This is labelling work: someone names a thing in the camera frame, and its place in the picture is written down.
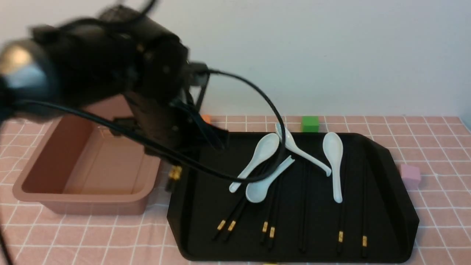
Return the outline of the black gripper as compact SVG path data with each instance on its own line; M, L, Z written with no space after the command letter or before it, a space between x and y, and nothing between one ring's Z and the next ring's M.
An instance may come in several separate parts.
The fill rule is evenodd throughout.
M192 166L195 149L204 143L222 151L227 148L229 131L203 121L190 87L173 92L158 90L157 97L146 96L134 89L121 95L128 105L134 124L128 129L163 147L145 145L145 153L172 165Z

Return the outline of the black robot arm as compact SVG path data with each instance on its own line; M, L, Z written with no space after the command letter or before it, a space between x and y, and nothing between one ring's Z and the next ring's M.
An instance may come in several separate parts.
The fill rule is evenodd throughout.
M71 113L175 165L205 144L222 151L229 132L205 122L190 94L191 86L206 88L208 68L189 54L173 32L122 5L39 25L1 51L1 122Z

